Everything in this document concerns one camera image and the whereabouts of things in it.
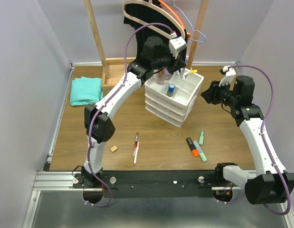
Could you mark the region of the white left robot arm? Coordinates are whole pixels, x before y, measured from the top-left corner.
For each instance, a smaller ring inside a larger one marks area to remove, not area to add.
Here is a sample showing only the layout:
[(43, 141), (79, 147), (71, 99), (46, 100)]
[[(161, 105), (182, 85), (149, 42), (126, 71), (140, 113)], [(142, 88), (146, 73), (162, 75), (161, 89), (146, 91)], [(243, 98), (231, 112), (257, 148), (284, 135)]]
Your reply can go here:
[(168, 44), (159, 37), (148, 37), (136, 59), (126, 64), (125, 74), (114, 88), (95, 105), (85, 107), (88, 151), (81, 175), (88, 187), (94, 188), (100, 182), (98, 173), (102, 170), (105, 143), (115, 132), (112, 119), (117, 110), (153, 76), (155, 70), (165, 68), (174, 73), (185, 67), (181, 54), (186, 48), (187, 43), (182, 37), (171, 38)]

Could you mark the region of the red clear pen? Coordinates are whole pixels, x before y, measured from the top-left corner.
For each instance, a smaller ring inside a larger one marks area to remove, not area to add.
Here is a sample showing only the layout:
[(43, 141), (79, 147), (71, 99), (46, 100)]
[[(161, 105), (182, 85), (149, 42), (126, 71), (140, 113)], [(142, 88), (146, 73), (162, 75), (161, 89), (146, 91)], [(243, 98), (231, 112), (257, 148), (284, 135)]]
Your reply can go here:
[(135, 152), (136, 152), (136, 147), (137, 147), (137, 143), (138, 143), (138, 138), (139, 138), (139, 132), (136, 132), (136, 136), (135, 136), (135, 141), (134, 141), (134, 147), (133, 147), (133, 157), (135, 156)]

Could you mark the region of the blue capped white marker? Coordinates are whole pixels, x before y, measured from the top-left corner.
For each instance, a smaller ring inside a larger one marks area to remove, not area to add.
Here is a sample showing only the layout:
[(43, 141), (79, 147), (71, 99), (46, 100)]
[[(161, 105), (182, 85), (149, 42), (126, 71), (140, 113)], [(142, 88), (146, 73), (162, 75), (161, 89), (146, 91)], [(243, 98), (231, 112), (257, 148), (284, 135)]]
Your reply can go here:
[(183, 69), (183, 70), (185, 70), (185, 69), (186, 69), (186, 67), (187, 67), (187, 64), (188, 64), (188, 60), (189, 60), (189, 58), (188, 58), (188, 57), (186, 57), (186, 58), (185, 58), (185, 61), (184, 61), (184, 63), (185, 63), (185, 67), (184, 67), (184, 69)]

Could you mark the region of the blue grey glue stick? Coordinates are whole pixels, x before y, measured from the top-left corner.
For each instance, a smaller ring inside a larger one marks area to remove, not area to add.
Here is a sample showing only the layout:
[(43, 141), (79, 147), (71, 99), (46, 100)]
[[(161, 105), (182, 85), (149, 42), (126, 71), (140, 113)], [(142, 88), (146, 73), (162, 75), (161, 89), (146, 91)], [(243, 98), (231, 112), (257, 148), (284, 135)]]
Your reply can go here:
[(168, 89), (167, 89), (167, 96), (168, 97), (173, 97), (174, 96), (174, 90), (175, 90), (175, 85), (174, 84), (169, 84)]

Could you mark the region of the pink capped clear bottle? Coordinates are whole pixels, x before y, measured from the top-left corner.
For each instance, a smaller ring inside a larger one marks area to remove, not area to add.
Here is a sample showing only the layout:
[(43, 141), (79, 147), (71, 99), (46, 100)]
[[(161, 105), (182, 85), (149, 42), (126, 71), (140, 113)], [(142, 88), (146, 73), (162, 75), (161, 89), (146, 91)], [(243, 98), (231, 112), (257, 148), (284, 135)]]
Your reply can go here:
[(158, 70), (156, 73), (155, 73), (155, 82), (157, 84), (163, 84), (164, 81), (166, 79), (166, 76), (165, 76), (165, 72), (164, 72), (164, 69), (162, 70)]

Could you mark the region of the peach capped white marker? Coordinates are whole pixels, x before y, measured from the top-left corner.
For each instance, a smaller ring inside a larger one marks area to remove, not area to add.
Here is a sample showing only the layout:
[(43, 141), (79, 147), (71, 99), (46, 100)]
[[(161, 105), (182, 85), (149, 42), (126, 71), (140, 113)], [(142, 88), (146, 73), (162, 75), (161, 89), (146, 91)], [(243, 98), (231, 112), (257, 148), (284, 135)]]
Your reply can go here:
[(136, 146), (136, 149), (135, 149), (134, 160), (133, 160), (133, 164), (134, 164), (134, 165), (137, 164), (138, 152), (139, 152), (139, 146), (140, 146), (140, 142), (137, 143), (137, 146)]

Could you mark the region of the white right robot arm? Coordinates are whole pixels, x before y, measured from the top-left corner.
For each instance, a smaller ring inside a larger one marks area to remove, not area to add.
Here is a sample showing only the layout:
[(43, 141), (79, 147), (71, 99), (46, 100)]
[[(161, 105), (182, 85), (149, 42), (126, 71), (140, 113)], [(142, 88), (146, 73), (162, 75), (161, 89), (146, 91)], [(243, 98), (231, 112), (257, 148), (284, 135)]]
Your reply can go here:
[(208, 104), (230, 107), (230, 114), (244, 134), (255, 163), (252, 175), (235, 163), (219, 163), (213, 174), (214, 182), (224, 186), (231, 182), (240, 187), (251, 204), (287, 202), (294, 189), (294, 173), (288, 173), (279, 161), (266, 134), (264, 115), (253, 104), (255, 83), (249, 76), (237, 76), (233, 89), (230, 84), (212, 81), (201, 96)]

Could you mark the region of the pink capped white marker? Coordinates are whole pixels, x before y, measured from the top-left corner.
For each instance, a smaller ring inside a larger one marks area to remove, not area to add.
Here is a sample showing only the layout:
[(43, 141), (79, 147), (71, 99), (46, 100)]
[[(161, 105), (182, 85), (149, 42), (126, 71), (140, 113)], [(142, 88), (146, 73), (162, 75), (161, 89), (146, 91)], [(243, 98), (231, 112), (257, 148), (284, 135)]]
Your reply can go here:
[(180, 76), (181, 78), (184, 79), (184, 74), (186, 73), (186, 68), (184, 67), (182, 70), (181, 70), (181, 73), (180, 73)]

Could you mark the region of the yellow capped white marker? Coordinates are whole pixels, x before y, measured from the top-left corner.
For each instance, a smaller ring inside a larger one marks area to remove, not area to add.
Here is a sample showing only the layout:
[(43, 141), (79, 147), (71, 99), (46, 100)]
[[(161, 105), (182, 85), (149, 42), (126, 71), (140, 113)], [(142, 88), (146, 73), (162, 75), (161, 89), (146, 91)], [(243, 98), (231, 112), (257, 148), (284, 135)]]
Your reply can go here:
[(197, 73), (197, 70), (196, 70), (196, 69), (195, 69), (195, 70), (189, 70), (189, 71), (186, 71), (186, 72), (183, 74), (183, 77), (184, 77), (184, 79), (186, 79), (188, 75), (190, 75), (190, 74), (195, 74), (195, 73)]

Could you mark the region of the clear round clip jar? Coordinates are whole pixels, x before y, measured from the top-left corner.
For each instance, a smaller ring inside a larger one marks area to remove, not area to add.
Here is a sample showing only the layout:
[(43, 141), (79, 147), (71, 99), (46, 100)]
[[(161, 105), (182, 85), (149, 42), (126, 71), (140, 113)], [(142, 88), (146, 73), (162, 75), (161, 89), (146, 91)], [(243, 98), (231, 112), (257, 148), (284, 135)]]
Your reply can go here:
[(164, 75), (166, 80), (170, 80), (172, 77), (172, 74), (168, 70), (165, 70)]

